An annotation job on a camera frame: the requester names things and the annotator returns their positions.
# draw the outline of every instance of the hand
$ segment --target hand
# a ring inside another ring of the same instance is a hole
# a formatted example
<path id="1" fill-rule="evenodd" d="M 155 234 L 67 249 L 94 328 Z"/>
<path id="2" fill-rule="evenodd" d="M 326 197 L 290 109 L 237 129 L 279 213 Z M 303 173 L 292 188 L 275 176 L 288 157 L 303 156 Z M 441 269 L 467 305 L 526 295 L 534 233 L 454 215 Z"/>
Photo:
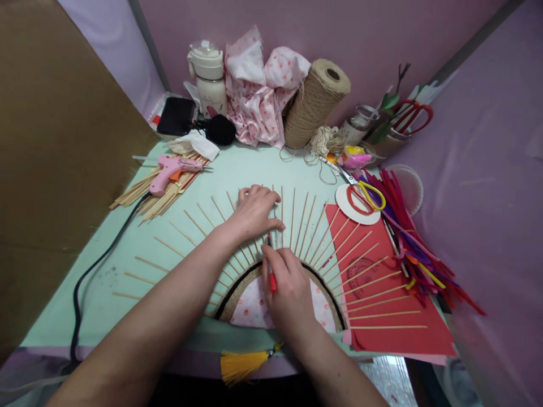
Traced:
<path id="1" fill-rule="evenodd" d="M 309 276 L 291 249 L 277 251 L 263 245 L 262 287 L 271 320 L 286 343 L 296 354 L 311 347 L 315 335 L 322 331 L 315 318 Z M 277 281 L 272 293 L 268 275 L 268 262 Z"/>
<path id="2" fill-rule="evenodd" d="M 281 202 L 281 197 L 269 188 L 261 185 L 243 188 L 238 193 L 238 207 L 226 224 L 241 242 L 262 236 L 271 229 L 285 230 L 283 222 L 269 217 L 276 202 Z"/>

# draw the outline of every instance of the white water bottle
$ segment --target white water bottle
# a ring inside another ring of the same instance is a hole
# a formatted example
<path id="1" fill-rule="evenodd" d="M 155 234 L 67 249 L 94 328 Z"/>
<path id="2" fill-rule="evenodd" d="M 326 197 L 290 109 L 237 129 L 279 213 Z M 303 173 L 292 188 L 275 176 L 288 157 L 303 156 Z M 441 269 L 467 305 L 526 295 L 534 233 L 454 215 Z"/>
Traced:
<path id="1" fill-rule="evenodd" d="M 218 114 L 226 117 L 225 70 L 222 51 L 207 40 L 193 42 L 187 55 L 191 77 L 196 77 L 196 87 L 204 117 L 210 119 Z"/>

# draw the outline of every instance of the purple wall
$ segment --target purple wall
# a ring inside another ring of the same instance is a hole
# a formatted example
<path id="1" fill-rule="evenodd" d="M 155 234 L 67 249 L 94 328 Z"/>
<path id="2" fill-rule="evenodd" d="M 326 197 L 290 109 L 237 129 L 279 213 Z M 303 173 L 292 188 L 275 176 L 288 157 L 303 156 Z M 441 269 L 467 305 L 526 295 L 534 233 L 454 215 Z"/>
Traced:
<path id="1" fill-rule="evenodd" d="M 164 87 L 126 0 L 59 0 L 106 68 L 146 119 Z"/>
<path id="2" fill-rule="evenodd" d="M 424 183 L 416 224 L 488 312 L 454 314 L 502 405 L 543 399 L 543 3 L 527 0 L 460 67 L 389 163 Z"/>
<path id="3" fill-rule="evenodd" d="M 358 103 L 375 105 L 398 64 L 412 66 L 402 89 L 428 81 L 505 0 L 140 0 L 168 81 L 183 93 L 191 42 L 205 38 L 224 49 L 254 24 L 264 57 L 285 45 L 310 61 L 327 58 L 352 82 L 332 113 L 338 122 Z"/>

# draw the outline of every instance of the red cardstock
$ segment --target red cardstock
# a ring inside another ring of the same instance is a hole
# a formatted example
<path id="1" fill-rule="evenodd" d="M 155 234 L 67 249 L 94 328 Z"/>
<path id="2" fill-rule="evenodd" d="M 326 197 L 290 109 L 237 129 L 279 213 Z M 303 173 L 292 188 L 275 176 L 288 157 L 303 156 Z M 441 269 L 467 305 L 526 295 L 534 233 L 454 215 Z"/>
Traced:
<path id="1" fill-rule="evenodd" d="M 326 208 L 326 216 L 328 222 L 331 222 L 337 210 L 337 205 L 328 205 Z M 343 212 L 339 211 L 332 227 L 330 228 L 332 237 L 336 237 L 339 229 L 345 222 L 347 217 Z M 357 223 L 350 221 L 341 231 L 339 237 L 334 241 L 336 249 L 341 245 L 347 236 L 356 227 Z M 360 244 L 349 256 L 347 256 L 339 264 L 341 270 L 341 278 L 343 291 L 348 292 L 356 287 L 361 287 L 375 281 L 383 276 L 400 271 L 399 264 L 394 258 L 395 253 L 390 239 L 386 232 L 385 225 L 382 219 L 374 225 L 360 225 L 358 229 L 349 238 L 336 254 L 337 258 L 342 258 L 357 242 L 360 241 L 368 233 L 372 232 L 362 244 Z M 348 266 L 364 254 L 375 243 L 379 243 L 371 252 L 369 252 L 362 260 L 356 262 L 353 266 Z M 374 266 L 364 272 L 362 275 L 345 283 L 347 280 L 356 276 L 358 272 L 363 271 L 366 267 L 388 256 L 388 259 L 382 261 L 377 266 Z M 330 281 L 333 276 L 337 275 L 337 271 L 331 272 L 326 281 Z M 334 283 L 330 283 L 330 288 L 338 285 L 337 279 Z M 378 282 L 366 285 L 358 290 L 346 295 L 347 303 L 351 301 L 362 300 L 356 304 L 347 305 L 347 318 L 364 317 L 370 315 L 389 314 L 402 311 L 420 311 L 419 313 L 391 315 L 383 317 L 372 317 L 364 319 L 350 319 L 351 327 L 383 327 L 383 326 L 426 326 L 427 328 L 400 328 L 400 329 L 353 329 L 352 345 L 356 351 L 365 350 L 368 352 L 381 353 L 422 353 L 422 354 L 443 354 L 455 356 L 453 348 L 453 336 L 445 325 L 436 307 L 428 298 L 426 307 L 410 295 L 409 298 L 398 299 L 397 301 L 387 302 L 385 304 L 376 304 L 381 301 L 392 298 L 400 298 L 409 295 L 405 288 L 398 288 L 409 281 L 403 273 L 396 274 L 391 277 L 384 278 Z M 382 293 L 388 289 L 398 288 L 390 293 L 379 295 L 375 298 L 368 298 L 372 295 Z M 334 294 L 339 294 L 339 288 L 334 291 Z"/>

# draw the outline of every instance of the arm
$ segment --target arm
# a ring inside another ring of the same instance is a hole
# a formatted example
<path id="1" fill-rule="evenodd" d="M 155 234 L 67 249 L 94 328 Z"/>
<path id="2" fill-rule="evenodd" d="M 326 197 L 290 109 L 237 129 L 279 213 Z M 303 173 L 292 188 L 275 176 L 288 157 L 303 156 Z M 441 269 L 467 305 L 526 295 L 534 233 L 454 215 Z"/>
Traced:
<path id="1" fill-rule="evenodd" d="M 147 405 L 158 378 L 202 317 L 222 268 L 236 247 L 272 228 L 278 194 L 244 188 L 228 221 L 173 268 L 99 343 L 48 406 Z"/>
<path id="2" fill-rule="evenodd" d="M 309 277 L 290 249 L 262 246 L 262 286 L 275 327 L 327 406 L 388 406 L 372 382 L 315 319 Z M 268 261 L 277 280 L 271 293 Z"/>

